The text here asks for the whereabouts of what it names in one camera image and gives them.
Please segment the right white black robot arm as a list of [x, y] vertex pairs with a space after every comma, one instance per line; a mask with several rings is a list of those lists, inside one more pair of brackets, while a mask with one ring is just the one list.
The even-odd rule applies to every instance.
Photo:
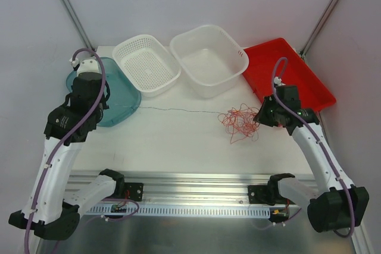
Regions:
[[298, 88], [274, 84], [272, 95], [265, 97], [254, 121], [287, 130], [305, 156], [317, 185], [317, 190], [313, 190], [293, 174], [275, 174], [264, 187], [253, 189], [254, 199], [271, 206], [288, 199], [307, 213], [316, 232], [338, 234], [346, 228], [346, 236], [351, 236], [361, 224], [369, 193], [365, 187], [355, 186], [339, 165], [316, 113], [302, 108]]

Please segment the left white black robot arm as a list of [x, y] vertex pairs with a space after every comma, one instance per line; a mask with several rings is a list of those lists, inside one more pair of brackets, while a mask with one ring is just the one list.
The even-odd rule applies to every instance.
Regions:
[[107, 109], [106, 95], [100, 95], [102, 76], [84, 72], [74, 78], [65, 102], [48, 115], [39, 175], [27, 205], [11, 213], [9, 224], [29, 229], [44, 240], [66, 240], [81, 217], [100, 200], [124, 196], [124, 175], [110, 169], [99, 173], [91, 184], [72, 194], [65, 188], [74, 161], [88, 133], [96, 129]]

